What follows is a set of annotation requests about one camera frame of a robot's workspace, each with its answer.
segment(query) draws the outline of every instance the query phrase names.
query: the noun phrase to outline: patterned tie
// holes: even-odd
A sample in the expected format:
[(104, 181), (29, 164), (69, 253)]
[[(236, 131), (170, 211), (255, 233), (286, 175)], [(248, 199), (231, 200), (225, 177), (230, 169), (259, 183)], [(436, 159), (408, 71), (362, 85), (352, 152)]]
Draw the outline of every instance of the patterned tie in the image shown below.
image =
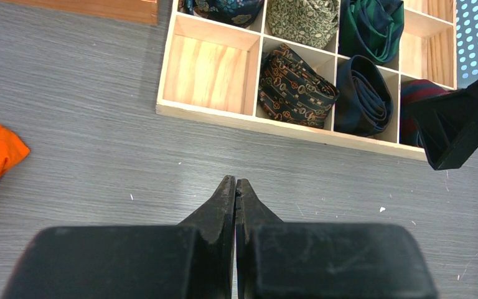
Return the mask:
[(383, 132), (391, 121), (393, 100), (380, 71), (356, 55), (338, 69), (334, 130), (358, 136)]
[(323, 49), (338, 30), (338, 0), (271, 0), (266, 21), (276, 37)]
[(445, 95), (449, 92), (429, 80), (415, 80), (403, 85), (400, 90), (400, 143), (423, 147), (422, 138), (413, 119), (408, 117), (406, 107), (420, 100)]
[(323, 129), (338, 95), (286, 44), (263, 53), (258, 101), (272, 119)]
[(401, 0), (343, 0), (340, 7), (340, 54), (362, 55), (383, 65), (398, 54), (404, 30)]
[(188, 14), (246, 28), (254, 22), (263, 3), (264, 0), (184, 0), (179, 1), (179, 8), (186, 6)]

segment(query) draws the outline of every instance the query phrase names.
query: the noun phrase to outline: gray wood surface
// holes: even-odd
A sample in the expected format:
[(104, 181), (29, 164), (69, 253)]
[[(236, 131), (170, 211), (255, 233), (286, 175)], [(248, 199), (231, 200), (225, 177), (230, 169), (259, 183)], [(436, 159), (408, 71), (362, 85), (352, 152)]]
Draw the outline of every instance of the gray wood surface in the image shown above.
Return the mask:
[(478, 151), (436, 172), (156, 115), (161, 1), (157, 27), (0, 3), (0, 123), (32, 150), (0, 180), (0, 293), (38, 230), (175, 224), (233, 174), (284, 221), (407, 227), (441, 298), (478, 297)]

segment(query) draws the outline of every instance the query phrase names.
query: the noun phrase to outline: rolled necktie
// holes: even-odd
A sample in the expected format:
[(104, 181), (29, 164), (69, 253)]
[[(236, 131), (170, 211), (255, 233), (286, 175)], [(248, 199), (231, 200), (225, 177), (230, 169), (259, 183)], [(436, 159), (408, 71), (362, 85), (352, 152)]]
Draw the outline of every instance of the rolled necktie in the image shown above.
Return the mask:
[(246, 28), (254, 22), (263, 3), (264, 0), (184, 0), (179, 2), (179, 8), (185, 6), (188, 14)]
[(343, 0), (340, 7), (342, 55), (362, 55), (383, 65), (398, 54), (404, 30), (401, 0)]
[(263, 53), (258, 89), (258, 101), (272, 119), (321, 129), (339, 95), (286, 44)]
[(393, 100), (380, 71), (356, 55), (338, 69), (334, 130), (358, 136), (383, 132), (391, 121)]
[(266, 20), (272, 35), (323, 49), (338, 30), (338, 0), (271, 0)]
[(412, 118), (408, 117), (406, 107), (420, 100), (449, 92), (429, 80), (415, 80), (400, 89), (400, 143), (404, 145), (423, 147), (422, 138)]

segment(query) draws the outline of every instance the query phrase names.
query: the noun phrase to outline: wooden organizer box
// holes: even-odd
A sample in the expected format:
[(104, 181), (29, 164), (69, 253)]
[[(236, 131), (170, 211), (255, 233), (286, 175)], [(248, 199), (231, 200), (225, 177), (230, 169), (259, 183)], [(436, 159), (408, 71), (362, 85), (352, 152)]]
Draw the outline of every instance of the wooden organizer box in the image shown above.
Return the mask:
[(242, 29), (179, 12), (178, 0), (173, 1), (157, 113), (425, 160), (423, 149), (399, 144), (400, 84), (426, 78), (448, 90), (457, 88), (456, 3), (404, 0), (404, 6), (400, 53), (392, 62), (378, 67), (395, 107), (383, 133), (364, 138), (334, 131), (336, 105), (323, 130), (268, 118), (257, 104), (262, 52), (285, 43), (333, 84), (338, 67), (349, 58), (338, 54), (339, 32), (323, 50), (272, 36), (265, 21), (266, 2), (255, 22)]

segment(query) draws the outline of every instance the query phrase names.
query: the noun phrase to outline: wooden board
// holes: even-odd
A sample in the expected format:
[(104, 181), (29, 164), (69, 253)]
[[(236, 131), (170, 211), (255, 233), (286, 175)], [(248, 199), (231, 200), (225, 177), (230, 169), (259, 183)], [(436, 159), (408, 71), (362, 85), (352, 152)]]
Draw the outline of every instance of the wooden board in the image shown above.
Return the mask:
[(2, 0), (123, 21), (158, 24), (158, 0)]
[(448, 90), (456, 87), (455, 20), (443, 19), (448, 17), (448, 9), (434, 1), (437, 0), (407, 1), (400, 54), (390, 63), (378, 66), (393, 100), (391, 122), (380, 134), (364, 138), (336, 132), (336, 105), (332, 107), (323, 129), (274, 121), (260, 109), (257, 86), (261, 52), (270, 52), (285, 43), (333, 84), (336, 84), (338, 68), (349, 59), (337, 53), (339, 32), (324, 49), (272, 36), (266, 25), (266, 3), (254, 24), (242, 29), (178, 12), (175, 0), (157, 96), (157, 112), (424, 160), (423, 149), (399, 144), (400, 86), (404, 82), (427, 78)]

